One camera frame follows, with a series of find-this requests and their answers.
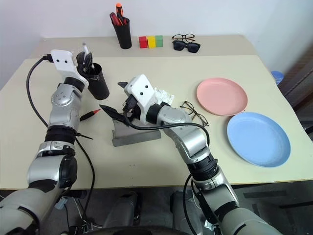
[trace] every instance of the blue plate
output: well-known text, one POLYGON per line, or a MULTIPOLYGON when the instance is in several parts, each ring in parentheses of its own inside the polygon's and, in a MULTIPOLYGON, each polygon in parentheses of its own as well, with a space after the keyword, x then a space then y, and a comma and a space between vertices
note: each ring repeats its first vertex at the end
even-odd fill
POLYGON ((262 114, 245 112, 232 117, 227 136, 240 157, 258 166, 282 165, 290 155, 290 142, 285 131, 262 114))

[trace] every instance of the glasses frame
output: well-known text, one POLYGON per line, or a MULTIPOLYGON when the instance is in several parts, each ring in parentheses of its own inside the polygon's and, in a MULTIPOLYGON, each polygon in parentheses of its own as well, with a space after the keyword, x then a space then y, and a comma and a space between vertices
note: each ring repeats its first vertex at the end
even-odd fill
POLYGON ((187 33, 187 34, 176 34, 172 37, 174 41, 176 40, 186 40, 189 43, 192 43, 195 41, 195 35, 192 33, 187 33))
POLYGON ((209 122, 207 121, 207 119, 205 118, 205 116, 203 116, 202 114, 199 114, 196 110, 195 107, 192 105, 192 103, 188 102, 187 100, 184 101, 184 103, 182 105, 179 106, 181 109, 187 109, 190 112, 188 113, 188 115, 194 114, 191 118, 191 121, 194 120, 195 117, 198 117, 200 119, 200 121, 202 122, 202 126, 206 127, 209 126, 209 122))

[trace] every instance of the eyeglasses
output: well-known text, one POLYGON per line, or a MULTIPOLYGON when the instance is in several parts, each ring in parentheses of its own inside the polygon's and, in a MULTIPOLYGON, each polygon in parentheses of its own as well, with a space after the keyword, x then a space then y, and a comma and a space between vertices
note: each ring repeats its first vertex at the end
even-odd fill
POLYGON ((179 40, 179 41, 182 41, 182 40, 186 40, 187 42, 189 43, 192 43, 195 41, 195 35, 194 34, 191 34, 191 33, 188 33, 188 34, 176 34, 172 37, 173 40, 179 40))
POLYGON ((191 53, 197 53, 200 48, 198 43, 186 43, 183 41, 173 41, 173 46, 174 50, 183 50, 186 47, 191 53))
POLYGON ((184 101, 184 103, 180 106, 181 109, 184 109, 188 115, 193 114, 193 117, 191 118, 191 121, 195 121, 195 123, 198 123, 204 127, 209 126, 208 121, 206 120, 206 118, 202 115, 199 114, 194 106, 189 103, 188 101, 184 101))

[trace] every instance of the robotic hand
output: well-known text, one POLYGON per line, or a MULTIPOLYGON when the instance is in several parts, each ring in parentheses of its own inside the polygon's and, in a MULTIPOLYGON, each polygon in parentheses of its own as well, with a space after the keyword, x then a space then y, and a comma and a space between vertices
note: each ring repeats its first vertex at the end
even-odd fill
POLYGON ((190 117, 182 109, 172 108, 166 103, 157 104, 154 90, 145 75, 139 75, 129 83, 119 85, 124 87, 128 95, 123 108, 124 116, 119 116, 111 107, 100 105, 101 108, 110 117, 135 129, 164 130, 187 164, 192 175, 192 185, 194 183, 198 189, 198 192, 194 189, 194 193, 208 222, 218 223, 223 235, 280 234, 253 212, 240 208, 235 192, 210 152, 209 135, 202 126, 190 123, 190 117), (143 124, 149 122, 157 126, 135 126, 128 118, 129 112, 143 124))
POLYGON ((53 50, 51 56, 64 83, 52 95, 45 141, 29 167, 28 188, 15 191, 0 202, 0 235, 38 234, 42 221, 77 178, 74 142, 82 91, 89 82, 77 71, 72 53, 53 50))

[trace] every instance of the black screwdriver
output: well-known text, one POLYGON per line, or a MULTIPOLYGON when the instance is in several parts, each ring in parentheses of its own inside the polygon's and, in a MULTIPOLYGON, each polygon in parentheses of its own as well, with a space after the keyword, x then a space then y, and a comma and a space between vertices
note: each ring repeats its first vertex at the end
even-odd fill
POLYGON ((80 117, 80 121, 84 121, 84 120, 86 120, 86 119, 92 117, 93 115, 95 115, 96 113, 98 113, 100 110, 101 110, 101 109, 97 109, 97 110, 90 111, 90 112, 88 112, 88 113, 82 115, 82 116, 80 117))

